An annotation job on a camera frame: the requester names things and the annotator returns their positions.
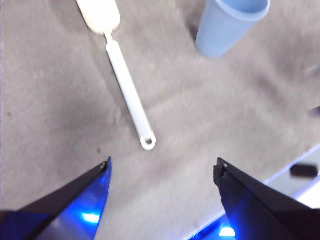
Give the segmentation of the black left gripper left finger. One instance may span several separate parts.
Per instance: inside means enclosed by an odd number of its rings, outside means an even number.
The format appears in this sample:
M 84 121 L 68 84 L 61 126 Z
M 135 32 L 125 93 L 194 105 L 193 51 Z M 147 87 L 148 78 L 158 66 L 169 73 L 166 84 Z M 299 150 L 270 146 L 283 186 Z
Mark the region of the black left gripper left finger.
M 93 240 L 106 209 L 112 158 L 22 207 L 1 210 L 2 240 Z

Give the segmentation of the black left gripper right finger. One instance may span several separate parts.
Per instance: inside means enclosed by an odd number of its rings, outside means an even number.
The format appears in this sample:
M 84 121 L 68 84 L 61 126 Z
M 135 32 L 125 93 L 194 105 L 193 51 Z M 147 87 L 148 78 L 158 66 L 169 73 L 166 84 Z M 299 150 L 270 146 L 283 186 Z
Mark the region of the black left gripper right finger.
M 237 240 L 318 240 L 320 210 L 263 184 L 219 157 L 213 167 Z

